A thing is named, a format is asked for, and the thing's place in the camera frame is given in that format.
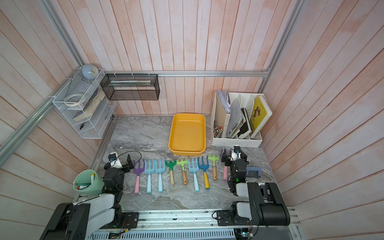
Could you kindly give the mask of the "dark green rake wooden handle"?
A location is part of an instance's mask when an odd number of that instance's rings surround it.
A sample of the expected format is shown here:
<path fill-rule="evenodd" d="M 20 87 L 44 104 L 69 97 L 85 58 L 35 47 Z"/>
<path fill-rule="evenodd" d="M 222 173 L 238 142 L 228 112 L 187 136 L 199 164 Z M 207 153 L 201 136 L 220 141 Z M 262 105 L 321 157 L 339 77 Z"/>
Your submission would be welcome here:
<path fill-rule="evenodd" d="M 171 179 L 171 185 L 175 185 L 175 180 L 174 180 L 174 166 L 177 164 L 177 161 L 175 160 L 170 160 L 165 162 L 165 166 L 170 169 L 170 179 Z"/>

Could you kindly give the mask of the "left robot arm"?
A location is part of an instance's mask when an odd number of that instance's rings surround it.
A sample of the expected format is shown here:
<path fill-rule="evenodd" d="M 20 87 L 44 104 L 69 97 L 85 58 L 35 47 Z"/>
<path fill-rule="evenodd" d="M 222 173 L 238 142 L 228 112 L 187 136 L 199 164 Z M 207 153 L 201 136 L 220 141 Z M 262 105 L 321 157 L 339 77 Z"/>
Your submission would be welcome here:
<path fill-rule="evenodd" d="M 121 236 L 138 226 L 138 214 L 123 213 L 120 205 L 125 174 L 134 169 L 135 162 L 127 156 L 123 164 L 119 157 L 117 152 L 109 154 L 103 177 L 94 170 L 85 170 L 75 178 L 73 187 L 84 199 L 59 204 L 42 240 L 84 240 L 99 229 L 115 229 Z"/>

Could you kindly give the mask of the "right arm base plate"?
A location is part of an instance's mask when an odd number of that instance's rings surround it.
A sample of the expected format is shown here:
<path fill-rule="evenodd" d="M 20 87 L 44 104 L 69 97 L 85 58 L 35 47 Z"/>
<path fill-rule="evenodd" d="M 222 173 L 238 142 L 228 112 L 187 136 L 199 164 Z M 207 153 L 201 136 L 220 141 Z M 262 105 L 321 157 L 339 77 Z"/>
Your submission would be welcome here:
<path fill-rule="evenodd" d="M 251 225 L 252 220 L 248 218 L 240 217 L 236 214 L 234 214 L 231 210 L 218 210 L 216 211 L 216 217 L 217 223 L 219 226 L 225 227 L 225 226 L 245 226 L 245 225 Z"/>

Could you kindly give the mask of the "purple fork pink handle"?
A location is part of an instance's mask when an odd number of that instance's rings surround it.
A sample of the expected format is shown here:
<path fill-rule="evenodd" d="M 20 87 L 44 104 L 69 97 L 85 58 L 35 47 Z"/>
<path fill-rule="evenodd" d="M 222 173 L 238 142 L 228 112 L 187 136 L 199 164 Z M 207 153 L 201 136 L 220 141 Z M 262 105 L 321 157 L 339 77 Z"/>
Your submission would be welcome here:
<path fill-rule="evenodd" d="M 140 192 L 140 174 L 145 171 L 145 164 L 142 164 L 141 161 L 137 161 L 135 163 L 135 167 L 133 168 L 133 172 L 136 174 L 136 182 L 135 182 L 135 195 L 138 195 Z"/>

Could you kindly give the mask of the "light green rake wood handle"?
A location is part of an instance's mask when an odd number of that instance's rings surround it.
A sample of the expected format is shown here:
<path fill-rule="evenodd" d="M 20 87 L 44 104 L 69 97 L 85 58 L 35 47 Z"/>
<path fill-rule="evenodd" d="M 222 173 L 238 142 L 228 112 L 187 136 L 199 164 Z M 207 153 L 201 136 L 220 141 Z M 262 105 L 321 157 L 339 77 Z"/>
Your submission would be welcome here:
<path fill-rule="evenodd" d="M 177 160 L 177 165 L 182 167 L 182 177 L 183 177 L 183 184 L 186 186 L 188 184 L 187 180 L 187 174 L 185 170 L 185 165 L 188 163 L 188 160 Z"/>

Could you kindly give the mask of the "purple rake pink handle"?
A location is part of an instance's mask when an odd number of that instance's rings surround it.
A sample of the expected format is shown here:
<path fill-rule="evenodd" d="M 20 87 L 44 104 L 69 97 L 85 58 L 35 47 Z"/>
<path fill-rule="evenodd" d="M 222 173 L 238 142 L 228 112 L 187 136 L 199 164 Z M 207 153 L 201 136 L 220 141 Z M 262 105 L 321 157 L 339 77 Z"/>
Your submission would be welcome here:
<path fill-rule="evenodd" d="M 224 170 L 223 170 L 223 180 L 228 179 L 228 159 L 229 159 L 229 152 L 226 149 L 221 150 L 221 162 L 224 164 Z"/>

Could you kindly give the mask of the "dark blue rake yellow handle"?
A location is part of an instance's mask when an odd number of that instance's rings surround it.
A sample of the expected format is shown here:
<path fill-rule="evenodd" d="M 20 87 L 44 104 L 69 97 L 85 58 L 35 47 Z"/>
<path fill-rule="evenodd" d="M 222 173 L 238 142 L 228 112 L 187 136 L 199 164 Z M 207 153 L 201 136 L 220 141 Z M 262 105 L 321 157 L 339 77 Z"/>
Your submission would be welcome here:
<path fill-rule="evenodd" d="M 205 158 L 204 158 L 204 156 L 202 156 L 201 160 L 198 161 L 198 166 L 204 172 L 205 189 L 209 190 L 210 189 L 210 183 L 209 183 L 208 174 L 207 174 L 207 169 L 209 168 L 208 158 L 206 158 L 206 162 L 205 162 Z"/>

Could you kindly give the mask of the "light blue fork white handle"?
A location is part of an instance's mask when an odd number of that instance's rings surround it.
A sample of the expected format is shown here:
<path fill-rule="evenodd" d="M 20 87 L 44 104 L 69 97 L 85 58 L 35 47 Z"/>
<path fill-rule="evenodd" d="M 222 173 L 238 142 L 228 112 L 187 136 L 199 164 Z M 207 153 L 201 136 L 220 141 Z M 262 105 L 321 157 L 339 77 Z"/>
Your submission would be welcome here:
<path fill-rule="evenodd" d="M 163 192 L 163 179 L 162 179 L 162 173 L 165 172 L 166 166 L 165 166 L 165 159 L 162 160 L 155 160 L 154 162 L 155 172 L 159 176 L 158 180 L 158 191 L 159 193 Z"/>

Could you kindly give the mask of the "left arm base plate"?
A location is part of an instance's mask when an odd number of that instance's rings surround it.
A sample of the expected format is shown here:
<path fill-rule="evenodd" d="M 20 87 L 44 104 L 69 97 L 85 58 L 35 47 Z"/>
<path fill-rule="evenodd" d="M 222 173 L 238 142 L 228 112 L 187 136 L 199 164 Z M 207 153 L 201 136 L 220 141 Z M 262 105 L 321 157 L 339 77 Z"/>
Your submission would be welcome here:
<path fill-rule="evenodd" d="M 101 229 L 114 229 L 114 230 L 136 229 L 138 226 L 138 220 L 139 220 L 138 212 L 126 212 L 126 213 L 122 213 L 121 220 L 113 220 L 111 223 L 101 227 Z"/>

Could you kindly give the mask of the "light green rake wooden handle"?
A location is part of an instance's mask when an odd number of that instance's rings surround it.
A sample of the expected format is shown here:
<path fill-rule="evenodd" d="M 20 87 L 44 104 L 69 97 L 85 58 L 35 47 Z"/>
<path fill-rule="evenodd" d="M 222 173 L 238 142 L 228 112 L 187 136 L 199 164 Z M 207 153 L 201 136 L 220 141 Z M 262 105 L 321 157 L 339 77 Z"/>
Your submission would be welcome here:
<path fill-rule="evenodd" d="M 218 180 L 216 162 L 218 162 L 219 159 L 220 159 L 220 157 L 216 156 L 216 155 L 209 155 L 208 156 L 208 160 L 212 161 L 212 164 L 213 164 L 212 168 L 213 168 L 213 180 L 214 181 Z"/>

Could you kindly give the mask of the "light blue trowel white handle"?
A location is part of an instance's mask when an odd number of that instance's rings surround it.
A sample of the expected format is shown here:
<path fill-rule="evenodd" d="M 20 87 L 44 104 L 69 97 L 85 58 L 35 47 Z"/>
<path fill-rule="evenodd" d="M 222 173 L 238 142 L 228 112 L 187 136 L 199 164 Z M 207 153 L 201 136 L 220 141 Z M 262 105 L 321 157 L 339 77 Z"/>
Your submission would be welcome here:
<path fill-rule="evenodd" d="M 188 159 L 188 168 L 189 168 L 189 171 L 194 175 L 195 192 L 199 192 L 200 188 L 199 188 L 199 183 L 197 178 L 197 172 L 199 171 L 198 159 Z"/>

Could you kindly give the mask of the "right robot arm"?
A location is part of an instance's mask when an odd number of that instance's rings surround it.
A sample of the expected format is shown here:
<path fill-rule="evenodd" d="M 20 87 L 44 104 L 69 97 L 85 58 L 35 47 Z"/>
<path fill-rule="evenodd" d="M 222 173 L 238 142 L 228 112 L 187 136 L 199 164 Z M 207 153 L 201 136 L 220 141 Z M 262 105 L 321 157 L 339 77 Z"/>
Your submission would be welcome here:
<path fill-rule="evenodd" d="M 245 201 L 235 201 L 229 210 L 218 210 L 219 226 L 288 226 L 290 213 L 276 183 L 249 182 L 247 178 L 260 178 L 262 170 L 251 167 L 248 156 L 239 146 L 221 151 L 221 162 L 230 192 Z"/>

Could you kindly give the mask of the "light blue fork teal handle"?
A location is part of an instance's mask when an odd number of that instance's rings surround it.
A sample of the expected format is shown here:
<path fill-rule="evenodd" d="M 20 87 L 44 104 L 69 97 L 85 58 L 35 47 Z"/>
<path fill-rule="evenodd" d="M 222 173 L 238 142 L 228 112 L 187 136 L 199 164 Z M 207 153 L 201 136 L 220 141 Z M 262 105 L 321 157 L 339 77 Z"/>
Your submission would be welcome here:
<path fill-rule="evenodd" d="M 152 173 L 155 172 L 155 164 L 154 160 L 145 160 L 145 173 L 148 175 L 147 180 L 147 193 L 150 194 L 152 192 Z"/>

